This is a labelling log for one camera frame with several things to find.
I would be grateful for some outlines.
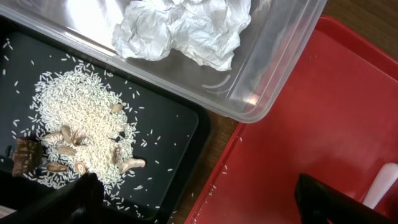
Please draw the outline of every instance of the crumpled white tissue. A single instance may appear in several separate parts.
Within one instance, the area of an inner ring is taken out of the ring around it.
[[[112,45],[124,58],[160,60],[177,49],[199,65],[231,69],[251,0],[131,1],[116,24]]]

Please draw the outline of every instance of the clear plastic container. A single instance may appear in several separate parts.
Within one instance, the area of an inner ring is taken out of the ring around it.
[[[176,50],[158,62],[116,55],[113,27],[130,0],[2,0],[0,15],[244,123],[262,119],[289,77],[326,0],[252,0],[232,70],[199,66]]]

